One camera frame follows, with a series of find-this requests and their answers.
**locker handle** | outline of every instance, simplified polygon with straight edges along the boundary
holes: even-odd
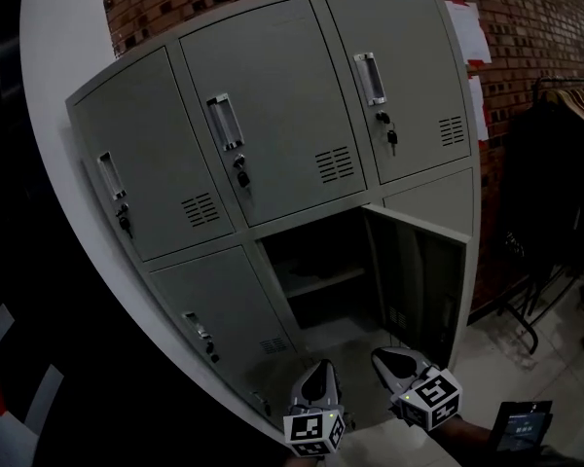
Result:
[[[214,130],[223,151],[229,151],[243,145],[244,139],[230,97],[223,93],[210,98],[206,104],[214,120]]]
[[[260,396],[260,393],[258,393],[257,391],[253,391],[251,393],[253,396],[255,396],[255,398],[257,399],[257,401],[259,401],[262,406],[264,407],[264,414],[266,416],[271,416],[272,415],[272,411],[271,411],[271,404],[269,403],[269,400],[265,400],[264,398],[262,398]]]
[[[357,54],[353,58],[357,65],[357,71],[361,78],[361,85],[366,94],[368,105],[385,104],[387,98],[385,97],[383,82],[379,74],[379,66],[377,66],[377,60],[374,58],[374,54],[371,52]]]
[[[101,169],[101,173],[104,176],[104,181],[106,182],[106,187],[110,191],[110,195],[113,200],[118,200],[126,196],[126,190],[124,189],[121,179],[119,178],[119,173],[117,168],[113,163],[113,159],[109,152],[102,154],[97,158],[97,163]]]
[[[208,332],[205,330],[205,327],[203,327],[203,324],[200,322],[199,318],[195,315],[194,312],[187,311],[186,313],[183,313],[183,316],[186,320],[188,320],[188,322],[191,324],[191,326],[193,327],[193,329],[199,335],[200,338],[202,338],[203,340],[211,339],[211,335],[209,335]]]

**white paper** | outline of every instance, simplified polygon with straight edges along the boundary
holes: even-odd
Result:
[[[482,60],[491,62],[489,44],[478,20],[478,9],[475,5],[460,5],[446,1],[448,13],[455,26],[456,36],[460,44],[465,63],[469,60]]]
[[[5,412],[0,415],[0,466],[30,467],[39,436]]]
[[[478,140],[489,140],[487,130],[487,120],[485,119],[485,100],[483,98],[483,86],[480,84],[480,77],[474,76],[469,79],[469,89],[474,104],[474,117],[476,118],[476,131]]]

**locker compartment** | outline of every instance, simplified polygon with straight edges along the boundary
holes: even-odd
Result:
[[[280,427],[289,389],[303,366],[242,248],[151,277],[195,350],[247,403]]]
[[[117,234],[131,238],[142,261],[234,231],[165,49],[87,95],[74,114],[108,218]],[[128,220],[129,233],[120,219]]]
[[[249,226],[365,190],[309,0],[262,7],[180,40],[209,133]]]
[[[381,183],[468,156],[455,58],[435,0],[327,3],[357,84]],[[388,119],[377,118],[381,111]],[[393,147],[390,129],[397,135]]]
[[[263,244],[310,352],[380,338],[387,330],[445,366],[468,240],[368,205],[266,237]]]

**clothing rack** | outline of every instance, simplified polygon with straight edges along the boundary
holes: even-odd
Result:
[[[532,102],[538,102],[538,91],[541,83],[584,83],[584,77],[580,76],[541,76],[532,85]]]
[[[535,104],[538,102],[538,94],[540,87],[543,83],[584,83],[584,77],[578,76],[542,76],[538,78],[534,85],[532,85],[532,103]],[[581,271],[575,273],[569,283],[565,286],[565,288],[554,298],[554,300],[549,303],[533,320],[527,321],[526,316],[532,316],[534,309],[540,299],[542,293],[551,286],[558,278],[560,278],[563,273],[569,271],[569,266],[562,265],[560,268],[553,274],[550,274],[549,278],[544,282],[537,281],[532,273],[529,273],[528,276],[519,282],[519,287],[517,289],[511,289],[511,296],[503,297],[498,305],[497,314],[501,315],[503,310],[507,310],[510,312],[515,319],[529,332],[532,336],[532,347],[529,350],[529,354],[533,354],[538,347],[538,335],[534,331],[533,325],[540,320],[554,305],[566,294],[566,292],[571,288],[571,286],[575,283],[575,281],[580,277]],[[526,291],[526,295],[522,301],[522,303],[518,307],[512,306],[509,302],[515,296],[520,294],[521,292]]]

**red brick wall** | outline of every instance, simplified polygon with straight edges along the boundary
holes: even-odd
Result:
[[[175,24],[235,0],[104,0],[117,55]],[[540,75],[584,76],[584,0],[467,0],[478,4],[493,63],[478,68],[492,124],[481,144],[480,260],[474,307],[498,296],[516,278],[494,246],[503,136],[527,109]]]

